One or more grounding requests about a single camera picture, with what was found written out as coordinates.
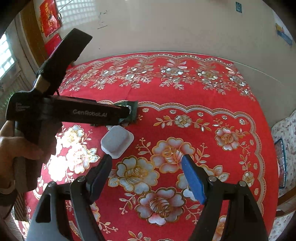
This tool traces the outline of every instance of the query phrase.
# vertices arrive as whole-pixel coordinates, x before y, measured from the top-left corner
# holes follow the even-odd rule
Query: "red tablecloth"
[[[59,91],[108,104],[139,102],[137,123],[126,127],[134,141],[113,160],[109,180],[91,207],[106,240],[189,238],[202,206],[182,173],[184,154],[221,181],[246,181],[270,232],[278,193],[273,140],[259,103],[233,63],[176,52],[114,56],[70,69]],[[98,164],[107,131],[64,123],[57,154],[44,166],[38,188],[26,194],[30,217],[48,182],[72,182]],[[71,202],[66,206],[79,240]],[[227,202],[214,241],[220,240],[226,212]]]

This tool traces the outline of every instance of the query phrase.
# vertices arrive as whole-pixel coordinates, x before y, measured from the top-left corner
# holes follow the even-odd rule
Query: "sleeve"
[[[0,188],[0,217],[6,218],[15,203],[17,198],[17,190],[15,189],[15,183],[12,182],[7,189]]]

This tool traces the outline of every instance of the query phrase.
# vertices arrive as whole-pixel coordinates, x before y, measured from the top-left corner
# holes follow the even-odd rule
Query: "red calendar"
[[[44,46],[47,52],[47,55],[50,56],[55,48],[60,44],[62,41],[59,34],[55,34]]]
[[[45,36],[49,36],[54,31],[60,28],[57,19],[57,9],[54,0],[45,0],[39,7],[41,25]]]

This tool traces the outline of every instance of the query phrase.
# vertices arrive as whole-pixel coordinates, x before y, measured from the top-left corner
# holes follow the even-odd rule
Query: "white container lid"
[[[102,151],[112,159],[120,158],[133,142],[134,135],[121,126],[113,126],[101,139]]]

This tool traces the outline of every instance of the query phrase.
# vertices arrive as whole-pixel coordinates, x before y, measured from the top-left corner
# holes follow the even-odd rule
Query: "blue gripper pad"
[[[207,200],[204,190],[204,184],[202,180],[198,177],[196,172],[196,169],[201,167],[196,166],[190,155],[184,155],[182,157],[181,165],[183,173],[185,174],[190,190],[193,192],[195,199],[198,200],[201,204],[204,204]]]

